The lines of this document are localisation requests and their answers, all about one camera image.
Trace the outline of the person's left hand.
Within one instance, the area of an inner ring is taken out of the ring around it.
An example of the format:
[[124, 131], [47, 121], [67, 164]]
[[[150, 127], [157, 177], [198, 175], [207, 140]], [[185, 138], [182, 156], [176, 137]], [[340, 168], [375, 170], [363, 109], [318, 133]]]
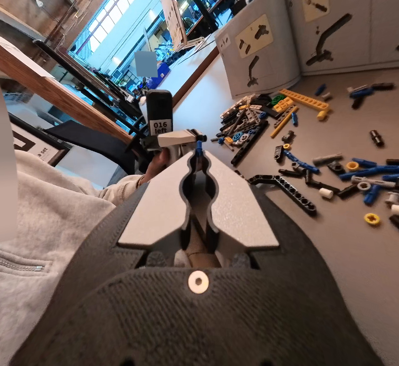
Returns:
[[142, 183], [147, 183], [158, 174], [160, 174], [170, 161], [170, 152], [168, 148], [163, 148], [160, 152], [154, 155], [150, 164], [147, 167], [147, 171], [142, 179]]

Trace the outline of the blue and black lego assembly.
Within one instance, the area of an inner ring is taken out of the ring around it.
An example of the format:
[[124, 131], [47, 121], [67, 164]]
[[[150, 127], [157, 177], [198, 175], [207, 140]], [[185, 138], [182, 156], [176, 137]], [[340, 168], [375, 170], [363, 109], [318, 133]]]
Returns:
[[390, 91], [395, 89], [396, 84], [394, 83], [375, 83], [369, 86], [361, 87], [360, 89], [353, 90], [350, 92], [349, 97], [352, 99], [351, 108], [353, 110], [357, 110], [360, 108], [362, 103], [364, 102], [365, 98], [371, 96], [376, 91]]

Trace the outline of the scatter of blue black pins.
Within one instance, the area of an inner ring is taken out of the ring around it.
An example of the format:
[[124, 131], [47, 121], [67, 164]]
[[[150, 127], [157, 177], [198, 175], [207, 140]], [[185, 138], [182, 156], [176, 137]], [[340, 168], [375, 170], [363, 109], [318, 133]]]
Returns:
[[[375, 162], [365, 159], [353, 158], [351, 162], [342, 166], [342, 154], [332, 154], [313, 160], [313, 165], [307, 164], [290, 151], [290, 146], [285, 144], [275, 148], [274, 159], [280, 162], [284, 157], [291, 161], [292, 170], [279, 169], [282, 176], [305, 178], [306, 185], [314, 189], [327, 188], [334, 192], [334, 196], [344, 200], [357, 192], [363, 192], [363, 202], [371, 206], [381, 189], [391, 189], [389, 197], [385, 200], [391, 210], [392, 204], [398, 204], [398, 159], [387, 159], [385, 165], [378, 165]], [[324, 184], [313, 179], [313, 174], [320, 172], [319, 166], [327, 166], [343, 182], [351, 182], [344, 189]], [[390, 215], [390, 222], [398, 228], [398, 216]]]

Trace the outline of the framed black white sign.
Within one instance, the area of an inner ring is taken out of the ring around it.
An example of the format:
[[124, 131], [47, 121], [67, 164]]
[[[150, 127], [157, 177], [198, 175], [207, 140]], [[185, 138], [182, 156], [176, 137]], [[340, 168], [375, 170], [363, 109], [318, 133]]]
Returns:
[[8, 116], [14, 137], [15, 150], [33, 154], [53, 167], [71, 150], [67, 143], [54, 138], [42, 129], [34, 128], [11, 113], [8, 113]]

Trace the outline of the person's left forearm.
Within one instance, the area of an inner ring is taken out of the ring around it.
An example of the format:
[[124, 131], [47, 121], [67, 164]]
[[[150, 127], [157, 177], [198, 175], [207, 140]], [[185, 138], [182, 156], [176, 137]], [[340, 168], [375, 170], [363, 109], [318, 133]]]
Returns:
[[122, 178], [116, 184], [107, 186], [99, 191], [97, 197], [118, 206], [127, 200], [137, 189], [147, 182], [147, 176], [129, 175]]

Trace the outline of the open grey instruction booklet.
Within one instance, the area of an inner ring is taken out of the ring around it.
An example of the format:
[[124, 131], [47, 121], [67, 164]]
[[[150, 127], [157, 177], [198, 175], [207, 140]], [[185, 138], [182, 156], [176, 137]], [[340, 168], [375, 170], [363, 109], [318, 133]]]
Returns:
[[215, 36], [232, 98], [398, 67], [399, 0], [252, 0]]

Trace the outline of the person's grey sweatshirt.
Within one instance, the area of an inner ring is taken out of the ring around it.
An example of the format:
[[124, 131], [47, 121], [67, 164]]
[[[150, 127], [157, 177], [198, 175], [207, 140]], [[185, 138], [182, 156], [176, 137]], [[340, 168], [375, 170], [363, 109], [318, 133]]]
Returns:
[[17, 232], [1, 243], [0, 358], [8, 365], [46, 310], [71, 258], [115, 205], [82, 178], [15, 150]]

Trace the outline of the black angled lego beam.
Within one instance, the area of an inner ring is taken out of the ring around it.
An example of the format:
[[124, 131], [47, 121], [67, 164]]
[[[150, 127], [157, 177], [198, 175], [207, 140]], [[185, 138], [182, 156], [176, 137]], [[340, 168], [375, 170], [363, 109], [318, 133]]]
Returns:
[[311, 217], [317, 216], [317, 208], [314, 203], [303, 196], [294, 186], [280, 175], [262, 175], [258, 174], [249, 179], [247, 182], [251, 185], [269, 184], [276, 186], [282, 190], [298, 207]]

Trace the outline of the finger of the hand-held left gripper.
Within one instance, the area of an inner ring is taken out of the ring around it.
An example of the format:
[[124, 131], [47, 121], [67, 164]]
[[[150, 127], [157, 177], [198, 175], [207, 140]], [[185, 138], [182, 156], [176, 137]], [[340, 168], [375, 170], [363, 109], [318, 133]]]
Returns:
[[207, 136], [197, 129], [184, 129], [180, 131], [172, 131], [157, 136], [158, 146], [161, 148], [196, 144], [198, 141], [206, 142]]

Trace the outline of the wooden desk edge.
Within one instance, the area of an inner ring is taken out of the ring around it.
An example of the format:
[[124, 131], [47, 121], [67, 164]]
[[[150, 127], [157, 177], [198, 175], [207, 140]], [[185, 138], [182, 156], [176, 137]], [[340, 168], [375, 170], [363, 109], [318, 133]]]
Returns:
[[82, 125], [129, 144], [132, 137], [117, 124], [60, 84], [15, 45], [0, 38], [0, 70]]

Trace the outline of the black chair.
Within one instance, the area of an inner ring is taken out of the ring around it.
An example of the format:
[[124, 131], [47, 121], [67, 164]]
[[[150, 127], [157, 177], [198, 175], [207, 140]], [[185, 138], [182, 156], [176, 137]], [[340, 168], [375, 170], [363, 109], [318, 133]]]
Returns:
[[120, 139], [72, 120], [45, 129], [44, 132], [57, 139], [75, 144], [106, 157], [120, 166], [127, 174], [134, 174], [136, 167], [141, 162], [140, 157], [132, 150], [126, 150], [127, 144]]

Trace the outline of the cardboard panel on stand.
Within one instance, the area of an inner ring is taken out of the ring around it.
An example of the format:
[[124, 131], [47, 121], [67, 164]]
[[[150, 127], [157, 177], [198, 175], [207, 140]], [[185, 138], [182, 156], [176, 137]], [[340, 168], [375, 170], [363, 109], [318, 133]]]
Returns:
[[161, 4], [174, 50], [178, 52], [194, 46], [198, 48], [204, 42], [205, 38], [201, 36], [197, 39], [187, 39], [177, 0], [161, 0]]

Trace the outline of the large hall window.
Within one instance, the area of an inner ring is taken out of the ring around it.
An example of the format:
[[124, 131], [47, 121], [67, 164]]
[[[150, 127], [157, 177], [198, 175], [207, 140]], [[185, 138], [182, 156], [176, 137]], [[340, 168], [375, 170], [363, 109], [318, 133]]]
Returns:
[[69, 52], [87, 60], [105, 40], [134, 0], [104, 0]]

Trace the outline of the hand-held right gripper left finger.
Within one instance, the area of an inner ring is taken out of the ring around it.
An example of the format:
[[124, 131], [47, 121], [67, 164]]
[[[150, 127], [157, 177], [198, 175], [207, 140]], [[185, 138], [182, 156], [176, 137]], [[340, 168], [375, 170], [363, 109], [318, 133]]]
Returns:
[[192, 175], [192, 151], [154, 177], [146, 186], [118, 244], [125, 248], [159, 251], [167, 259], [190, 239], [190, 205], [183, 193]]

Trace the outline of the pile of mixed lego beams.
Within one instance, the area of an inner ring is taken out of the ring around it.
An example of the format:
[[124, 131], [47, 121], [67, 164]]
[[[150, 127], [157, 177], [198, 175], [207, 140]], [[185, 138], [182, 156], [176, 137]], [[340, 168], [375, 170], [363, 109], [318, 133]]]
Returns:
[[305, 105], [297, 104], [279, 92], [274, 98], [268, 94], [247, 95], [221, 114], [220, 132], [211, 141], [226, 145], [233, 152], [237, 148], [231, 160], [232, 166], [237, 166], [268, 127], [271, 128], [271, 139], [276, 138], [288, 123], [298, 127], [300, 106]]

